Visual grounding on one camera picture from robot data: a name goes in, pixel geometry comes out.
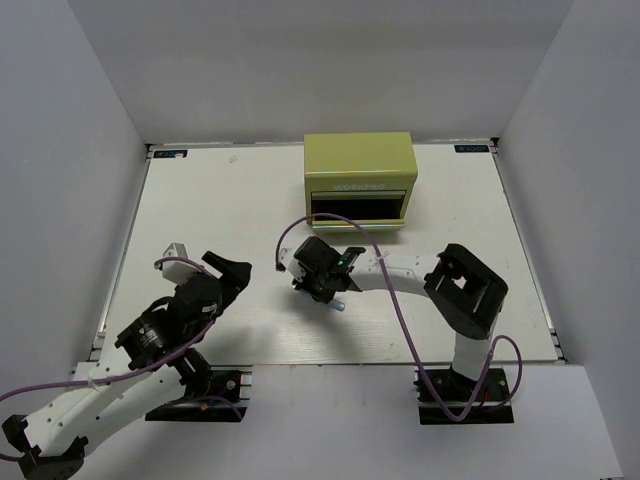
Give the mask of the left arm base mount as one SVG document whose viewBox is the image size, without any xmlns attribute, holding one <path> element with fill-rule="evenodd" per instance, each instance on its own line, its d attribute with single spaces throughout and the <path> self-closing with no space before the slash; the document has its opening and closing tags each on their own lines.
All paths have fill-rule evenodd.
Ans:
<svg viewBox="0 0 640 480">
<path fill-rule="evenodd" d="M 239 423 L 249 406 L 252 367 L 212 367 L 199 387 L 184 386 L 180 395 L 147 413 L 148 422 Z"/>
</svg>

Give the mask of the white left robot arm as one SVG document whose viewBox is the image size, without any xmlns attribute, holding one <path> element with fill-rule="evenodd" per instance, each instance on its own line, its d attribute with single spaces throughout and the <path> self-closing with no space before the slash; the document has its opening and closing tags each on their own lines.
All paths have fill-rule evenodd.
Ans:
<svg viewBox="0 0 640 480">
<path fill-rule="evenodd" d="M 165 255 L 154 266 L 175 286 L 125 327 L 82 380 L 40 410 L 2 424 L 26 479 L 68 479 L 120 429 L 157 409 L 225 406 L 237 419 L 241 384 L 214 371 L 195 349 L 246 289 L 252 266 L 206 252 L 201 262 Z"/>
</svg>

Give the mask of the green top drawer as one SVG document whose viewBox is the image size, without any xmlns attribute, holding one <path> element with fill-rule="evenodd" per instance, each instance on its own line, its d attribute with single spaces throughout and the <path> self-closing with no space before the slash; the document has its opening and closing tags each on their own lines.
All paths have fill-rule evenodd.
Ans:
<svg viewBox="0 0 640 480">
<path fill-rule="evenodd" d="M 347 200 L 347 199 L 402 199 L 406 195 L 405 190 L 340 190 L 340 191 L 314 191 L 312 200 Z"/>
</svg>

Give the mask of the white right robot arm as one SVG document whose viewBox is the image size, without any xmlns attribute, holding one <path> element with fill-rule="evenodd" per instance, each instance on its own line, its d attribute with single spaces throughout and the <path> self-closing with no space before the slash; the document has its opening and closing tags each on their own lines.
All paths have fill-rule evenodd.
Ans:
<svg viewBox="0 0 640 480">
<path fill-rule="evenodd" d="M 324 304 L 337 293 L 389 286 L 430 299 L 455 332 L 453 390 L 472 399 L 486 389 L 483 368 L 508 285 L 466 247 L 449 244 L 435 255 L 378 254 L 361 246 L 339 251 L 310 236 L 296 248 L 281 249 L 278 260 L 295 289 Z"/>
</svg>

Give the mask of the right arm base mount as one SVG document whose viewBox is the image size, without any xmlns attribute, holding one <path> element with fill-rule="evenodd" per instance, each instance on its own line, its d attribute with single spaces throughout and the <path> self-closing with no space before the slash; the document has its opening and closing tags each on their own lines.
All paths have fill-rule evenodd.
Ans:
<svg viewBox="0 0 640 480">
<path fill-rule="evenodd" d="M 454 415 L 460 415 L 472 395 L 475 383 L 451 369 L 428 369 L 426 373 L 447 408 Z M 469 414 L 462 422 L 452 422 L 445 415 L 418 372 L 416 372 L 414 385 L 417 390 L 419 421 L 423 426 L 514 423 L 512 406 L 507 400 L 510 390 L 503 368 L 489 369 L 481 390 L 474 397 Z"/>
</svg>

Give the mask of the light blue pen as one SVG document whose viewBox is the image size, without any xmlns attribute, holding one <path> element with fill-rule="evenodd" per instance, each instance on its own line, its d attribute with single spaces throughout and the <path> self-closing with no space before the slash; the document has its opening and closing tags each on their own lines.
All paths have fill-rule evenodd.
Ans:
<svg viewBox="0 0 640 480">
<path fill-rule="evenodd" d="M 320 300 L 317 300 L 311 293 L 305 291 L 305 290 L 300 290 L 300 293 L 306 295 L 307 297 L 311 298 L 312 300 L 314 300 L 316 303 L 320 303 Z M 332 299 L 330 300 L 328 303 L 325 303 L 325 306 L 332 308 L 334 310 L 343 312 L 346 309 L 346 305 L 339 301 L 339 300 L 335 300 Z"/>
</svg>

